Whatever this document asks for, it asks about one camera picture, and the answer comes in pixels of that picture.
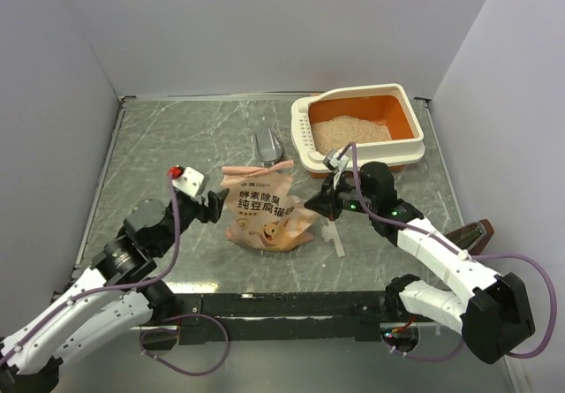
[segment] white wall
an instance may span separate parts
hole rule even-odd
[[[490,253],[538,260],[565,293],[565,0],[487,0],[432,100],[442,148],[467,221],[489,218]],[[527,283],[539,343],[548,298],[537,273],[511,263]],[[525,361],[534,391],[565,391],[565,325]]]
[[[120,95],[432,97],[485,0],[66,0]]]
[[[63,0],[0,0],[0,336],[67,282],[117,106]]]

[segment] plastic bag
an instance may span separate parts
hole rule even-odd
[[[318,214],[306,209],[298,197],[287,196],[292,176],[276,172],[292,166],[293,161],[285,161],[271,168],[222,168],[222,187],[230,189],[225,204],[235,219],[226,231],[231,241],[288,252],[313,239],[306,230]]]

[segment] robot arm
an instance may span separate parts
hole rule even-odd
[[[191,168],[176,167],[171,172],[181,232],[194,219],[216,223],[227,191],[209,192],[205,205],[200,196],[204,176]],[[116,238],[60,298],[24,328],[0,340],[0,390],[51,391],[59,371],[72,362],[131,327],[170,316],[174,296],[163,281],[146,283],[136,291],[103,287],[143,281],[156,268],[154,258],[161,258],[173,243],[171,203],[138,203]],[[92,289],[102,290],[76,299]]]
[[[305,203],[330,220],[343,210],[364,212],[355,188],[346,181],[343,159],[347,157],[330,152],[325,163],[333,173]],[[371,221],[374,229],[421,261],[449,288],[436,289],[412,275],[397,278],[387,287],[392,312],[421,314],[448,326],[490,364],[534,334],[530,302],[520,278],[512,273],[501,276],[443,237],[419,210],[397,197],[386,164],[366,163],[359,178],[365,207],[379,217]]]

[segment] orange and white litter box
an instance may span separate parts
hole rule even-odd
[[[359,166],[384,162],[402,167],[424,156],[424,134],[404,89],[398,84],[338,88],[292,103],[291,135],[300,162],[313,177],[329,173],[316,149],[312,124],[337,117],[356,117],[385,125],[392,140],[358,144]],[[346,154],[351,159],[350,151]],[[351,161],[346,170],[352,170]]]

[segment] marble surface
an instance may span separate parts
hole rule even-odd
[[[290,105],[277,100],[130,100],[109,162],[101,197],[83,255],[83,265],[113,238],[124,217],[141,199],[168,201],[165,173],[174,164],[192,166],[210,176],[218,190],[223,165],[256,165],[252,133],[270,127],[286,155],[296,163],[290,192],[311,197],[321,181],[300,165],[290,138]],[[425,135],[423,160],[395,174],[401,197],[419,208],[442,232],[460,226],[456,204],[435,143],[426,104],[412,103]],[[437,280],[416,259],[376,234],[366,216],[343,214],[336,222],[346,256],[339,258],[321,237],[320,218],[310,229],[313,242],[290,253],[261,252],[229,242],[225,229],[232,215],[217,224],[195,222],[182,237],[177,265],[166,281],[174,292],[275,292],[383,290],[395,276],[412,273]],[[167,255],[159,268],[169,262]]]

